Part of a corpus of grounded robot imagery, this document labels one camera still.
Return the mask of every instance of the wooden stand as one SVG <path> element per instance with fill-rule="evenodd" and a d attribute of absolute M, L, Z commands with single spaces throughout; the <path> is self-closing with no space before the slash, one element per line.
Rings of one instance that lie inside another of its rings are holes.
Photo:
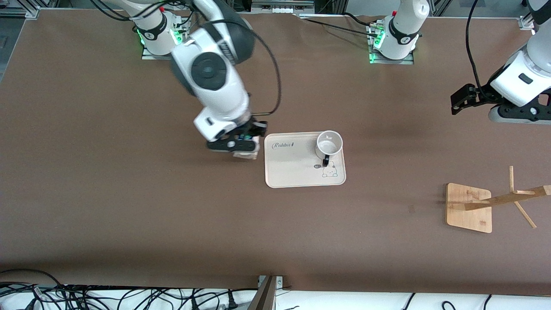
<path fill-rule="evenodd" d="M 532 228 L 536 225 L 518 203 L 530 198 L 551 195 L 551 185 L 515 190 L 513 166 L 509 166 L 509 194 L 492 197 L 489 190 L 449 183 L 446 187 L 446 223 L 448 225 L 491 233 L 491 207 L 514 203 Z"/>

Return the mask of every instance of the metal bracket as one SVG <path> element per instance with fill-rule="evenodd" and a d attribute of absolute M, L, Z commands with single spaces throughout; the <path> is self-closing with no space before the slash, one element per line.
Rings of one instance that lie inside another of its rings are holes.
<path fill-rule="evenodd" d="M 531 13 L 528 13 L 526 16 L 520 16 L 517 18 L 517 22 L 520 30 L 534 30 L 534 18 L 532 18 Z"/>
<path fill-rule="evenodd" d="M 266 276 L 258 276 L 258 287 L 262 285 L 264 282 L 264 279 L 266 279 Z M 276 276 L 275 277 L 275 289 L 281 290 L 283 288 L 283 276 Z"/>
<path fill-rule="evenodd" d="M 276 300 L 276 290 L 283 288 L 282 276 L 260 276 L 258 277 L 260 288 L 252 299 L 247 310 L 273 310 Z"/>

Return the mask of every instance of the black cable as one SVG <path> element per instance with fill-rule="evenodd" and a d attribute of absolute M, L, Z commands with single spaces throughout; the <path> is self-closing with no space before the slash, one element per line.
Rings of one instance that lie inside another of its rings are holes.
<path fill-rule="evenodd" d="M 191 14 L 190 14 L 190 16 L 188 16 L 188 17 L 186 18 L 186 20 L 184 20 L 183 22 L 176 24 L 176 27 L 180 27 L 180 26 L 182 26 L 182 25 L 185 25 L 185 24 L 191 19 L 191 16 L 193 16 L 194 13 L 195 13 L 195 12 L 192 11 Z"/>
<path fill-rule="evenodd" d="M 133 291 L 137 291 L 137 290 L 139 290 L 139 288 L 137 288 L 137 289 L 135 289 L 135 290 L 129 290 L 128 292 L 124 293 L 124 294 L 122 295 L 121 299 L 118 301 L 117 310 L 120 310 L 121 304 L 122 304 L 122 300 L 125 299 L 125 298 L 127 298 L 126 295 L 130 294 L 130 293 L 133 292 Z"/>
<path fill-rule="evenodd" d="M 409 307 L 409 303 L 412 301 L 413 296 L 415 296 L 415 293 L 412 293 L 411 296 L 408 299 L 408 302 L 406 303 L 406 306 L 402 310 L 407 310 Z"/>
<path fill-rule="evenodd" d="M 272 63 L 274 65 L 274 69 L 275 69 L 275 78 L 277 80 L 277 100 L 275 102 L 276 104 L 275 104 L 274 108 L 270 112 L 253 113 L 252 115 L 253 116 L 269 116 L 269 115 L 272 115 L 275 111 L 277 111 L 277 109 L 279 108 L 279 105 L 281 104 L 281 74 L 279 73 L 279 66 L 277 64 L 276 57 L 274 56 L 274 53 L 272 52 L 272 50 L 270 49 L 268 44 L 256 32 L 254 32 L 252 29 L 250 29 L 249 27 L 247 27 L 247 26 L 245 26 L 245 25 L 243 25 L 239 22 L 236 22 L 234 20 L 221 19 L 221 20 L 215 20 L 215 21 L 206 22 L 206 23 L 207 24 L 227 23 L 227 24 L 238 25 L 238 26 L 242 27 L 243 29 L 246 29 L 250 34 L 252 34 L 262 44 L 262 46 L 264 46 L 264 48 L 266 49 L 266 51 L 270 55 L 270 58 L 272 59 Z"/>
<path fill-rule="evenodd" d="M 42 307 L 42 310 L 46 310 L 46 308 L 44 307 L 44 301 L 42 301 L 42 299 L 40 299 L 40 296 L 38 296 L 38 294 L 35 292 L 35 290 L 33 290 L 33 295 L 34 295 L 34 299 L 35 300 L 38 300 L 38 302 L 40 302 L 40 307 Z"/>
<path fill-rule="evenodd" d="M 101 299 L 109 299 L 109 300 L 120 300 L 119 298 L 114 298 L 114 297 L 98 297 L 98 296 L 91 296 L 90 293 L 93 293 L 93 292 L 90 292 L 88 291 L 88 293 L 86 294 L 88 297 L 91 297 L 91 299 L 93 300 L 101 300 Z M 137 295 L 140 295 L 141 293 L 143 292 L 137 292 L 136 294 L 134 295 L 130 295 L 130 296 L 126 296 L 125 298 L 130 298 L 130 297 L 134 297 L 134 296 L 137 296 Z"/>
<path fill-rule="evenodd" d="M 31 302 L 29 302 L 29 304 L 27 304 L 27 306 L 25 307 L 24 310 L 34 310 L 35 302 L 36 302 L 36 300 L 33 298 L 33 300 L 31 300 Z"/>
<path fill-rule="evenodd" d="M 326 3 L 319 11 L 317 11 L 316 14 L 320 14 L 321 11 L 323 11 L 329 4 L 331 4 L 331 3 L 333 3 L 333 2 L 335 2 L 335 0 L 327 1 L 327 3 Z"/>
<path fill-rule="evenodd" d="M 216 308 L 215 309 L 218 309 L 218 307 L 220 307 L 220 297 L 218 297 L 218 302 L 216 303 Z"/>
<path fill-rule="evenodd" d="M 184 297 L 184 296 L 182 295 L 182 291 L 181 291 L 181 290 L 178 290 L 178 291 L 180 292 L 180 296 L 179 296 L 179 297 L 178 297 L 178 296 L 174 296 L 174 295 L 172 295 L 172 294 L 170 294 L 170 293 L 167 293 L 167 292 L 164 292 L 163 295 L 167 295 L 167 296 L 169 296 L 170 298 L 174 298 L 174 299 L 182 300 L 182 301 L 183 301 L 184 299 L 186 299 L 186 298 L 189 298 L 189 297 Z"/>
<path fill-rule="evenodd" d="M 343 15 L 346 15 L 346 16 L 350 16 L 352 17 L 352 19 L 354 19 L 354 21 L 360 25 L 364 25 L 364 26 L 369 26 L 369 23 L 366 23 L 366 22 L 362 22 L 361 20 L 359 20 L 356 16 L 348 13 L 348 12 L 344 12 Z"/>
<path fill-rule="evenodd" d="M 58 287 L 61 287 L 61 288 L 64 287 L 54 276 L 52 276 L 51 274 L 49 274 L 45 271 L 38 270 L 38 269 L 14 268 L 14 269 L 8 269 L 8 270 L 0 271 L 0 274 L 4 274 L 4 273 L 7 273 L 7 272 L 18 272 L 18 271 L 28 271 L 28 272 L 34 272 L 34 273 L 37 273 L 37 274 L 43 274 L 43 275 L 49 277 L 50 279 L 52 279 L 57 284 Z"/>
<path fill-rule="evenodd" d="M 61 307 L 57 304 L 57 302 L 55 300 L 53 300 L 52 296 L 48 295 L 47 293 L 44 294 L 44 295 L 48 296 L 48 298 L 51 299 L 52 302 L 54 302 L 56 304 L 56 307 L 57 307 L 58 310 L 61 310 Z"/>
<path fill-rule="evenodd" d="M 473 55 L 471 53 L 471 46 L 469 44 L 469 26 L 471 25 L 471 19 L 473 17 L 474 8 L 476 7 L 478 0 L 474 0 L 471 11 L 469 12 L 469 17 L 467 18 L 467 26 L 465 27 L 465 45 L 467 47 L 467 56 L 469 56 L 469 62 L 471 62 L 471 67 L 473 68 L 474 80 L 477 84 L 477 88 L 480 91 L 482 97 L 490 102 L 495 102 L 486 96 L 482 86 L 480 86 L 480 79 L 478 78 L 477 66 L 474 64 Z"/>
<path fill-rule="evenodd" d="M 148 297 L 146 297 L 144 300 L 142 300 L 137 306 L 135 306 L 134 310 L 138 310 L 139 306 L 141 306 L 148 299 L 151 299 L 152 295 L 155 294 L 155 293 L 153 293 L 153 290 L 151 290 L 151 291 L 152 291 L 151 294 Z"/>
<path fill-rule="evenodd" d="M 348 28 L 344 28 L 344 27 L 341 27 L 341 26 L 336 26 L 336 25 L 332 25 L 332 24 L 327 24 L 327 23 L 323 23 L 323 22 L 318 22 L 317 20 L 311 20 L 311 19 L 306 19 L 306 18 L 305 18 L 304 20 L 307 20 L 308 22 L 320 24 L 320 25 L 325 25 L 325 26 L 333 27 L 333 28 L 336 28 L 336 29 L 346 30 L 346 31 L 349 31 L 349 32 L 351 32 L 351 33 L 359 33 L 359 34 L 363 34 L 363 35 L 367 35 L 367 36 L 372 36 L 372 37 L 374 37 L 374 38 L 377 37 L 377 35 L 374 34 L 374 33 L 367 33 L 367 32 L 365 32 L 365 31 L 358 31 L 358 30 L 348 29 Z"/>
<path fill-rule="evenodd" d="M 194 296 L 195 295 L 195 289 L 193 289 L 191 291 L 191 295 Z M 196 300 L 197 297 L 194 297 L 192 300 L 191 300 L 191 308 L 192 309 L 199 309 L 199 307 L 197 306 L 197 300 Z"/>
<path fill-rule="evenodd" d="M 239 305 L 235 302 L 234 294 L 231 290 L 228 290 L 228 310 L 233 310 L 237 307 L 239 307 Z"/>
<path fill-rule="evenodd" d="M 144 310 L 149 310 L 149 307 L 151 307 L 153 301 L 155 301 L 155 299 L 157 299 L 157 298 L 159 298 L 159 299 L 161 299 L 161 300 L 164 300 L 164 301 L 170 303 L 170 305 L 172 306 L 172 310 L 174 310 L 174 305 L 173 305 L 170 301 L 168 301 L 168 300 L 166 300 L 166 299 L 163 299 L 163 298 L 161 297 L 161 295 L 162 295 L 164 292 L 168 291 L 168 290 L 169 290 L 169 288 L 165 288 L 164 290 L 159 290 L 159 289 L 157 289 L 157 294 L 156 294 L 154 297 L 151 298 L 151 300 L 149 301 L 149 303 L 145 306 Z"/>
<path fill-rule="evenodd" d="M 186 300 L 185 300 L 184 302 L 182 302 L 182 304 L 180 305 L 180 307 L 179 307 L 177 310 L 181 310 L 181 309 L 185 306 L 185 304 L 187 303 L 188 300 L 193 299 L 193 298 L 197 298 L 197 297 L 201 297 L 201 296 L 204 296 L 204 295 L 208 295 L 208 294 L 209 294 L 209 293 L 207 293 L 207 294 L 195 296 L 195 294 L 199 293 L 199 292 L 202 291 L 202 290 L 203 290 L 202 288 L 199 288 L 199 289 L 197 290 L 197 292 L 196 292 L 195 289 L 193 289 L 193 290 L 191 291 L 191 295 L 190 295 L 188 298 L 186 298 Z"/>
<path fill-rule="evenodd" d="M 453 310 L 455 310 L 455 307 L 453 306 L 453 303 L 451 303 L 451 302 L 449 302 L 449 301 L 447 301 L 447 300 L 442 301 L 442 310 L 448 310 L 448 309 L 446 309 L 446 305 L 447 305 L 447 304 L 449 304 L 449 305 L 451 306 L 451 308 L 452 308 Z"/>
<path fill-rule="evenodd" d="M 113 10 L 112 8 L 110 8 L 107 4 L 105 4 L 105 2 L 103 2 L 102 0 L 90 0 L 90 1 L 98 1 L 102 6 L 104 6 L 109 12 L 113 13 L 114 15 L 120 17 L 120 18 L 123 18 L 123 19 L 127 19 L 128 17 L 127 16 L 124 16 L 122 15 L 121 13 Z"/>
<path fill-rule="evenodd" d="M 25 286 L 25 287 L 11 288 L 9 291 L 2 292 L 2 294 L 0 294 L 0 298 L 4 297 L 4 296 L 11 295 L 13 293 L 24 292 L 24 291 L 32 291 L 32 290 L 33 290 L 32 286 L 30 286 L 30 285 Z"/>
<path fill-rule="evenodd" d="M 483 308 L 484 310 L 486 310 L 486 305 L 488 304 L 488 301 L 490 300 L 490 298 L 491 298 L 491 294 L 488 295 L 488 298 L 486 298 L 486 300 L 484 301 L 484 308 Z"/>
<path fill-rule="evenodd" d="M 238 288 L 237 290 L 231 290 L 232 292 L 239 292 L 239 291 L 258 291 L 257 288 Z M 203 302 L 201 302 L 200 304 L 197 305 L 197 307 L 200 307 L 202 304 L 208 302 L 209 300 L 212 300 L 212 299 L 215 299 L 215 298 L 218 298 L 222 295 L 226 295 L 228 292 L 222 292 L 222 293 L 209 293 L 209 294 L 214 294 L 214 297 L 211 297 L 211 298 L 207 298 L 206 300 L 204 300 Z"/>
<path fill-rule="evenodd" d="M 100 298 L 97 298 L 97 297 L 90 296 L 90 295 L 86 294 L 86 295 L 83 295 L 83 300 L 84 300 L 84 302 L 86 302 L 86 298 L 88 298 L 88 299 L 90 299 L 90 300 L 93 300 L 93 301 L 99 303 L 100 305 L 104 306 L 106 310 L 110 310 L 110 309 L 109 309 L 109 306 L 106 305 L 103 301 L 101 301 Z"/>
<path fill-rule="evenodd" d="M 119 22 L 127 22 L 127 21 L 128 21 L 128 19 L 121 19 L 121 18 L 119 18 L 119 17 L 113 16 L 113 15 L 107 13 L 105 10 L 103 10 L 102 8 L 100 8 L 100 6 L 97 5 L 93 0 L 90 0 L 90 2 L 92 3 L 93 6 L 96 7 L 96 9 L 98 9 L 100 12 L 102 12 L 102 13 L 103 13 L 104 15 L 106 15 L 107 17 L 110 17 L 110 18 L 112 18 L 112 19 L 114 19 L 114 20 L 118 20 Z"/>
<path fill-rule="evenodd" d="M 162 298 L 161 295 L 163 295 L 163 294 L 164 294 L 164 292 L 159 293 L 159 295 L 157 296 L 157 298 L 160 299 L 160 300 L 166 301 L 167 303 L 169 303 L 169 304 L 170 304 L 170 307 L 171 307 L 171 310 L 174 310 L 174 304 L 173 304 L 171 301 Z"/>

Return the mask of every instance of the metal frame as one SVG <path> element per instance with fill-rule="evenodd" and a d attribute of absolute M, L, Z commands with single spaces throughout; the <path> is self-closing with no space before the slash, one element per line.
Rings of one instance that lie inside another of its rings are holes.
<path fill-rule="evenodd" d="M 333 2 L 333 13 L 342 14 L 346 12 L 347 6 L 348 6 L 348 0 L 335 0 Z"/>
<path fill-rule="evenodd" d="M 279 8 L 290 9 L 291 14 L 315 13 L 315 0 L 252 0 L 251 13 L 276 13 Z"/>
<path fill-rule="evenodd" d="M 0 17 L 17 17 L 36 19 L 42 8 L 56 8 L 59 0 L 51 0 L 46 4 L 45 0 L 16 0 L 20 8 L 0 9 Z"/>
<path fill-rule="evenodd" d="M 432 16 L 442 16 L 452 1 L 453 0 L 440 0 L 438 3 L 435 3 L 435 0 L 429 0 L 430 14 Z"/>
<path fill-rule="evenodd" d="M 276 290 L 283 288 L 283 277 L 260 276 L 258 278 L 260 288 L 252 299 L 247 310 L 273 310 L 276 300 Z"/>

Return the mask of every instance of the white mug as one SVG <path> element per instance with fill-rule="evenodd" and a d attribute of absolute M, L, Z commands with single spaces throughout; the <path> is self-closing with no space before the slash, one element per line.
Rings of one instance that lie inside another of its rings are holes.
<path fill-rule="evenodd" d="M 338 132 L 327 130 L 317 137 L 316 155 L 322 160 L 322 166 L 329 165 L 329 158 L 343 149 L 343 139 Z"/>

